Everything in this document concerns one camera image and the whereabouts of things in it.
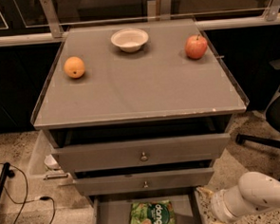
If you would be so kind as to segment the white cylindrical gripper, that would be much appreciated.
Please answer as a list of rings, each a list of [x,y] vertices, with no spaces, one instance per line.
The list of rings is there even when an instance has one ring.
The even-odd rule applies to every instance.
[[[199,186],[197,191],[211,198],[211,211],[217,220],[229,224],[247,213],[246,202],[237,186],[216,193],[206,187]],[[209,224],[224,224],[222,222],[213,221]]]

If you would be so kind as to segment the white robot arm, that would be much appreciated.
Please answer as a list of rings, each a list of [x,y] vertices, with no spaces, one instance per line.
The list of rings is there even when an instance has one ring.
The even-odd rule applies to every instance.
[[[230,224],[246,215],[260,215],[280,209],[280,181],[263,173],[247,172],[237,184],[226,190],[213,192],[199,186],[197,198],[209,200],[209,209],[216,221],[213,224]]]

